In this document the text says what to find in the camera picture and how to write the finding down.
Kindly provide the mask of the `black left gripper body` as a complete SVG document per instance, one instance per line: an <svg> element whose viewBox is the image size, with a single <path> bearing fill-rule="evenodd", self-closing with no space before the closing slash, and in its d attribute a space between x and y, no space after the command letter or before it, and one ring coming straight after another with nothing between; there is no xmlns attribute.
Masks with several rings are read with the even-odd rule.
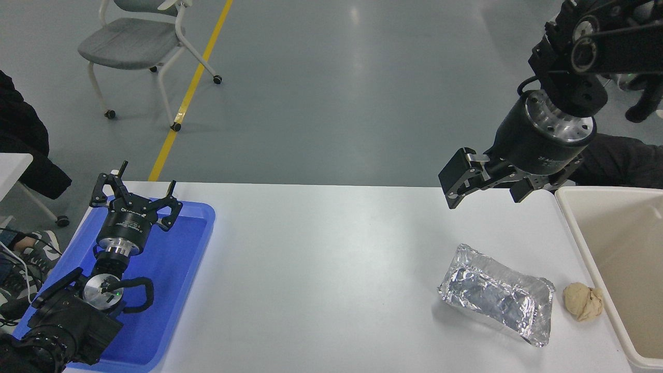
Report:
<svg viewBox="0 0 663 373"><path fill-rule="evenodd" d="M131 205L120 197L110 201L107 217L98 234L98 243L104 239L125 239L135 245L145 245L156 222L156 212L146 208L152 200L140 196L129 198Z"/></svg>

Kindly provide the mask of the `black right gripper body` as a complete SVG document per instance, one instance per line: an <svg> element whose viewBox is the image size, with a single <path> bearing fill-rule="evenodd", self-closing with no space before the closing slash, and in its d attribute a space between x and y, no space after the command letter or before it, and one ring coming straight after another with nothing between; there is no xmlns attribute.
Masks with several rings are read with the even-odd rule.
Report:
<svg viewBox="0 0 663 373"><path fill-rule="evenodd" d="M524 92L498 127L489 153L532 175L553 175L592 140L592 117L557 108L544 91Z"/></svg>

